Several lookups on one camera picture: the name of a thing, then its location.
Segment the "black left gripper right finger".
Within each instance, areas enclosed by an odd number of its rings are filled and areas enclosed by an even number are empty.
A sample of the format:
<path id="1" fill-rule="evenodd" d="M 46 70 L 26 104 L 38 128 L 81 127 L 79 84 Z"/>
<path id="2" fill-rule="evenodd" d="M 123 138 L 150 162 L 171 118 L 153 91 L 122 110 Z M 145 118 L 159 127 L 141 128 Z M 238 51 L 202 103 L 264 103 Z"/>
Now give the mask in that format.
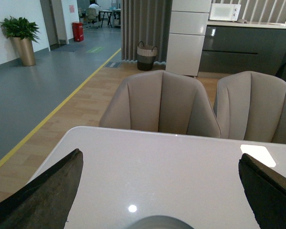
<path id="1" fill-rule="evenodd" d="M 238 172 L 247 201 L 262 229 L 286 229 L 286 177 L 243 154 Z"/>

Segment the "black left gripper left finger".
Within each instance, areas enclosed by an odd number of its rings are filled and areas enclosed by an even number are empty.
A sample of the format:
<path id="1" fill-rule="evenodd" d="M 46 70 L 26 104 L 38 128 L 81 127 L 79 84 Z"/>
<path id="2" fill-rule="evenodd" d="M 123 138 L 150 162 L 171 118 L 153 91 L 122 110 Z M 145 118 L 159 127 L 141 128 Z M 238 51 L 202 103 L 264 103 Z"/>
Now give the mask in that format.
<path id="1" fill-rule="evenodd" d="M 75 149 L 0 202 L 0 229 L 62 229 L 74 202 L 83 168 Z"/>

